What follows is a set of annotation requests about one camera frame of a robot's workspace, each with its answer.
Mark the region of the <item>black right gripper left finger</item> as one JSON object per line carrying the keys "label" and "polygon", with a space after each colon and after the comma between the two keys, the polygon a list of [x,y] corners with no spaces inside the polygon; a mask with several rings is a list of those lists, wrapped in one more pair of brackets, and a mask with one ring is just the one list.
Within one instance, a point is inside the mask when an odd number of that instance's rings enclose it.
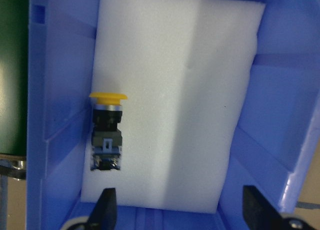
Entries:
{"label": "black right gripper left finger", "polygon": [[115,188],[106,188],[91,212],[85,230],[114,230],[117,223],[117,196]]}

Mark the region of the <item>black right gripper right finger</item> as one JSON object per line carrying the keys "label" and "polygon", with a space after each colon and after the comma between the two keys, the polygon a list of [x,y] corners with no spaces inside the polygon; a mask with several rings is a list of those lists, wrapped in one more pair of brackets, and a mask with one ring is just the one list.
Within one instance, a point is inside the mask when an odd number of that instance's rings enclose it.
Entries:
{"label": "black right gripper right finger", "polygon": [[288,229],[283,217],[256,186],[243,186],[242,216],[250,230]]}

